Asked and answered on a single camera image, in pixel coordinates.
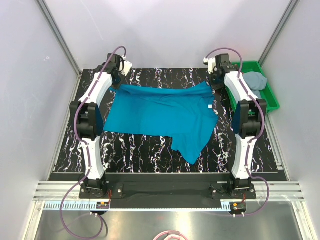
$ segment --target blue cloth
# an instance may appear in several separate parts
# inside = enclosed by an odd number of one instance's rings
[[[188,89],[122,85],[115,92],[104,131],[172,137],[171,149],[196,162],[218,121],[206,82]]]
[[[250,71],[243,74],[243,79],[251,89],[254,95],[261,99],[260,90],[264,90],[267,86],[267,78],[260,72]]]

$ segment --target metal frame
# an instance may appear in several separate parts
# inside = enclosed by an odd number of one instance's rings
[[[73,70],[79,77],[81,74],[81,70],[76,63],[74,57],[71,54],[70,49],[68,48],[62,34],[59,31],[59,28],[50,12],[48,9],[48,6],[45,2],[45,0],[35,0],[39,8],[41,9],[42,13],[44,14],[52,32],[54,33],[58,43],[61,46],[61,49],[63,50],[64,54],[66,55],[68,61],[70,62]],[[298,3],[300,0],[291,0],[290,3],[288,4],[285,12],[283,13],[276,29],[274,30],[267,46],[265,47],[261,58],[259,59],[259,63],[261,66],[265,63],[272,47],[274,46],[275,42],[279,38],[279,35],[281,34],[282,30],[284,29],[286,23],[288,22],[290,16],[292,15],[294,9],[297,7]],[[77,88],[80,83],[80,78],[78,78],[77,83],[75,84],[75,87],[73,89],[72,95],[71,95],[71,100],[73,100],[76,96],[77,93]],[[56,163],[59,152],[60,152],[60,147],[63,143],[64,139],[64,133],[65,130],[68,126],[68,121],[69,121],[69,116],[70,113],[67,111],[65,115],[65,119],[63,122],[63,126],[61,128],[59,140],[57,143],[57,146],[55,148],[54,156],[52,159],[52,164],[50,168],[50,172],[48,173],[48,179],[50,176],[50,173],[54,167],[54,164]],[[293,206],[293,211],[298,223],[298,227],[300,229],[300,232],[302,234],[302,237],[304,240],[317,240],[317,236],[314,230],[314,227],[312,225],[306,203],[303,197],[303,194],[300,189],[300,185],[298,182],[291,182],[290,177],[288,174],[288,169],[285,164],[283,154],[281,152],[281,148],[279,146],[279,142],[276,136],[275,129],[273,127],[271,119],[267,116],[266,121],[265,121],[265,128],[268,133],[269,139],[270,139],[270,144],[277,162],[278,169],[280,171],[284,171],[287,182],[286,181],[281,181],[281,182],[275,182],[271,181],[269,183],[270,187],[270,198],[269,201],[273,202],[291,202]],[[34,199],[33,199],[33,204],[32,204],[32,210],[31,214],[29,217],[28,225],[25,229],[24,233],[24,240],[34,240],[37,234],[38,226],[40,223],[40,219],[43,213],[43,210],[46,208],[46,203],[48,201],[61,201],[63,196],[66,194],[66,192],[73,186],[76,182],[73,181],[59,181],[59,182],[54,182],[54,181],[42,181],[39,183],[38,188],[35,192]],[[253,183],[255,186],[256,190],[256,195],[257,195],[257,200],[254,201],[263,201],[267,195],[267,189],[266,186],[263,182],[254,182]],[[83,203],[83,201],[88,201],[87,199],[79,199],[79,191],[80,191],[80,186],[77,186],[71,193],[68,195],[66,201],[72,201],[73,203]],[[227,201],[222,201],[222,208],[226,206],[226,209],[228,208],[228,202]],[[179,209],[157,209],[157,211],[179,211]],[[184,209],[184,211],[192,211],[192,208]]]
[[[76,182],[53,182],[53,181],[41,181],[37,187],[36,193],[33,199],[33,210],[30,217],[29,224],[26,228],[24,234],[24,240],[34,240],[36,233],[39,227],[41,215],[43,211],[48,210],[54,211],[58,210],[57,208],[53,209],[49,204],[52,200],[58,201],[66,194],[68,189],[73,186]],[[300,229],[303,240],[317,240],[317,236],[310,220],[309,212],[306,208],[306,203],[302,195],[302,191],[298,182],[293,181],[282,181],[282,182],[269,182],[270,186],[270,198],[269,201],[272,202],[290,202],[293,207],[294,215],[296,217],[298,227]],[[255,182],[254,187],[256,190],[258,202],[263,202],[267,195],[267,188],[263,182]],[[77,210],[85,211],[88,210],[87,207],[80,207],[82,203],[87,203],[87,199],[79,199],[79,190],[80,186],[77,186],[69,194],[67,201],[72,201],[74,206],[70,207],[68,210]],[[92,204],[96,204],[95,200],[90,200]],[[99,201],[107,202],[107,199],[101,199]],[[162,209],[109,209],[109,211],[144,211],[144,212],[228,212],[230,210],[230,203],[226,201],[221,201],[221,208],[219,209],[203,209],[203,208],[181,208],[181,209],[171,209],[171,208],[162,208]]]
[[[71,64],[75,74],[79,77],[81,74],[81,69],[79,68],[74,56],[72,55],[68,45],[66,44],[66,41],[64,40],[58,25],[55,22],[54,17],[52,16],[45,0],[35,0],[41,10],[41,12],[43,13],[48,25],[50,26],[57,42],[59,43],[62,51],[64,52],[66,58],[68,59],[69,63]]]
[[[276,41],[278,40],[281,32],[283,31],[284,27],[286,26],[286,23],[288,22],[290,16],[292,15],[294,10],[296,9],[299,2],[300,2],[300,0],[291,0],[290,3],[288,4],[287,8],[285,9],[278,25],[276,26],[269,42],[267,43],[267,45],[266,45],[266,47],[265,47],[265,49],[259,59],[259,64],[261,67],[264,65],[271,49],[273,48]]]

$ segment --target metal base plate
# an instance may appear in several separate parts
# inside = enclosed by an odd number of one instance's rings
[[[110,182],[107,184],[108,190],[111,190],[111,199],[121,199],[124,185],[122,183]],[[108,193],[103,194],[101,191],[88,190],[84,184],[81,185],[80,199],[108,199]]]
[[[232,194],[226,191],[226,183],[214,183],[211,185],[212,199],[214,200],[242,200],[244,194]],[[255,186],[251,184],[250,189],[245,192],[246,199],[257,199]]]

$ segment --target black base platform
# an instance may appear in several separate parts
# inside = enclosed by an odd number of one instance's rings
[[[92,70],[83,71],[76,100],[85,93],[93,77]],[[122,84],[185,89],[206,81],[206,78],[205,68],[132,69]],[[233,111],[225,89],[214,91],[213,94],[213,109],[219,116],[219,120],[209,143],[194,165],[187,163],[178,151],[171,149],[172,139],[170,137],[104,132],[100,142],[101,158],[110,181],[126,182],[127,179],[130,179],[131,182],[135,179],[135,181],[143,182],[150,180],[149,174],[152,174],[154,181],[167,180],[168,182],[173,179],[174,181],[193,179],[196,182],[212,179],[226,181],[225,175],[229,175],[228,172],[234,164],[236,154],[236,138],[231,129]],[[108,117],[114,97],[114,93],[108,91],[102,100],[100,110],[104,119]],[[264,177],[270,175],[272,179],[283,179],[283,175],[277,169],[266,132],[256,143],[251,168],[253,174],[261,173]],[[65,174],[73,175],[84,171],[82,148],[75,140],[72,124],[69,122],[50,179],[63,181],[73,178]]]

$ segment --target green plastic tray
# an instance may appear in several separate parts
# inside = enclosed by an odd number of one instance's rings
[[[240,66],[240,62],[233,62],[232,64],[238,64],[238,66]],[[249,72],[257,72],[257,73],[261,73],[263,76],[265,76],[264,72],[261,69],[260,64],[257,61],[244,61],[243,67],[242,67],[242,72],[244,74],[249,73]],[[236,100],[228,88],[226,88],[226,91],[229,95],[232,109],[233,109],[233,111],[235,111],[237,108]],[[270,113],[270,112],[280,108],[279,102],[277,101],[276,96],[275,96],[274,92],[272,91],[268,82],[266,83],[265,89],[260,91],[260,94],[261,94],[261,97],[266,100],[266,104],[267,104],[266,112],[267,113]]]

